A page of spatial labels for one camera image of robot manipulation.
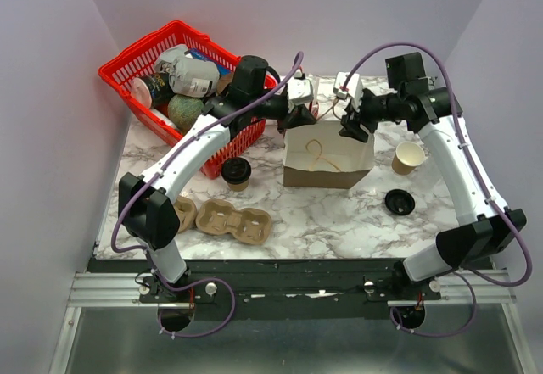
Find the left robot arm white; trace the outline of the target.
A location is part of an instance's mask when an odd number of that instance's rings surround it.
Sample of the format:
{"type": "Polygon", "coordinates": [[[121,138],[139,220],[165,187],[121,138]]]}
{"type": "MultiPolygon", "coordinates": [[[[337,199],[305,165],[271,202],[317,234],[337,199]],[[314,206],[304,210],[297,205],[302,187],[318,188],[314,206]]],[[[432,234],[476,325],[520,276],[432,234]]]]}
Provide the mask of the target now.
{"type": "Polygon", "coordinates": [[[271,89],[266,77],[274,71],[268,62],[245,55],[223,92],[203,100],[203,108],[182,139],[158,162],[140,175],[126,173],[119,182],[116,229],[125,227],[137,241],[160,278],[159,291],[171,302],[182,300],[188,291],[188,265],[175,237],[180,227],[174,204],[182,189],[204,164],[226,147],[254,120],[279,120],[298,125],[294,109],[305,118],[311,114],[290,91],[294,81],[308,85],[301,68],[304,54],[298,52],[290,71],[271,89]]]}

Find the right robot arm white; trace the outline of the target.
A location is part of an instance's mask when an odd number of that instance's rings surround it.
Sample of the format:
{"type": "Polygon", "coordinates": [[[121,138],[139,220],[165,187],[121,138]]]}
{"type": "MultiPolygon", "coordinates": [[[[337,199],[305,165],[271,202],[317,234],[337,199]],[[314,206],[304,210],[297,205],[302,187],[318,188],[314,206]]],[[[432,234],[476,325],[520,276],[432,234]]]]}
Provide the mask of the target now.
{"type": "Polygon", "coordinates": [[[337,74],[333,92],[347,106],[342,137],[367,142],[381,122],[404,121],[431,154],[454,204],[458,226],[440,232],[434,244],[403,260],[390,278],[392,293],[409,299],[421,281],[466,268],[499,254],[526,225],[521,209],[511,209],[497,192],[472,147],[458,102],[449,88],[431,88],[419,52],[386,59],[391,92],[377,96],[353,71],[337,74]]]}

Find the black plastic cup lid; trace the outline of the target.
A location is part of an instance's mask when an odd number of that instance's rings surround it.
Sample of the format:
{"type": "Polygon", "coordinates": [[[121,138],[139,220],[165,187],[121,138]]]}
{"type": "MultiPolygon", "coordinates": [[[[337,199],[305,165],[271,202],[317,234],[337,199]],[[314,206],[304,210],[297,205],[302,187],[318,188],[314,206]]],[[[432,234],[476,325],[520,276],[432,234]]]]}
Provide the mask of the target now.
{"type": "Polygon", "coordinates": [[[242,184],[250,178],[251,173],[249,161],[242,157],[227,159],[221,167],[221,177],[229,184],[242,184]]]}

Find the brown paper takeout bag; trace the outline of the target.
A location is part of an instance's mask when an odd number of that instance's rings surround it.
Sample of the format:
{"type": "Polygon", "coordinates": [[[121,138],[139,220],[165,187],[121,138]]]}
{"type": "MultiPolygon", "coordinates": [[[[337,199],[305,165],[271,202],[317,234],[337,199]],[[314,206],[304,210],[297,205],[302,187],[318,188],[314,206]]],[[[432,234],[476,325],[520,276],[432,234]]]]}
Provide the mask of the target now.
{"type": "Polygon", "coordinates": [[[339,116],[345,102],[319,103],[318,122],[285,131],[283,185],[350,189],[373,168],[375,138],[341,137],[339,116]]]}

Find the brown paper coffee cup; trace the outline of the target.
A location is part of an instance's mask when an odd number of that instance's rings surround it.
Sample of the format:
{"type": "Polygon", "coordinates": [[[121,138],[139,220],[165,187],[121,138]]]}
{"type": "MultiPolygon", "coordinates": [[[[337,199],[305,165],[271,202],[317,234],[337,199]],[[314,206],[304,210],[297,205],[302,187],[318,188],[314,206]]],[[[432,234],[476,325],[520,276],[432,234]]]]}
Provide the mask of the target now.
{"type": "Polygon", "coordinates": [[[249,185],[249,179],[244,181],[227,181],[228,187],[234,192],[242,192],[249,185]]]}

